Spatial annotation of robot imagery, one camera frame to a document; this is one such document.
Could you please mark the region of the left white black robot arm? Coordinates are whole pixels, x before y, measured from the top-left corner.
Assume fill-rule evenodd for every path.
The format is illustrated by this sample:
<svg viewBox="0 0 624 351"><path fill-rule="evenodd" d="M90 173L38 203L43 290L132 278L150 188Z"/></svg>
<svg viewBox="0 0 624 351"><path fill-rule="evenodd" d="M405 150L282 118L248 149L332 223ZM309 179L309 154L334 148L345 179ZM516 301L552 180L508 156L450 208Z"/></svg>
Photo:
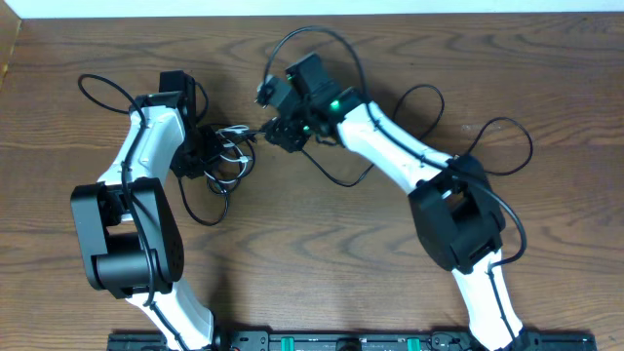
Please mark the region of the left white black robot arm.
<svg viewBox="0 0 624 351"><path fill-rule="evenodd" d="M138 307L171 350L210 350L213 313L183 278L181 235L164 183L186 130L180 92L141 96L118 155L74 188L70 207L89 284Z"/></svg>

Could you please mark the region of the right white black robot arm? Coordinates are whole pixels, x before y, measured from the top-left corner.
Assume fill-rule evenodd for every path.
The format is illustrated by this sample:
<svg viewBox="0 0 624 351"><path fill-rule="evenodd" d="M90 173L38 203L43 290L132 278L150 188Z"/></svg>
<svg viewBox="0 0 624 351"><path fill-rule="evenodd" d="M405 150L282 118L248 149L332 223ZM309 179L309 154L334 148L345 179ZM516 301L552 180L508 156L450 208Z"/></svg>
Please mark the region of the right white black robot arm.
<svg viewBox="0 0 624 351"><path fill-rule="evenodd" d="M393 180L408 196L421 246L452 274L473 337L487 350L521 348L524 326L502 268L523 252L503 255L505 220L513 220L522 239L527 234L518 215L491 189L477 159L469 154L453 157L426 145L353 89L316 104L293 90L280 93L265 87L257 101L278 111L263 127L269 142L300 151L327 123L330 137Z"/></svg>

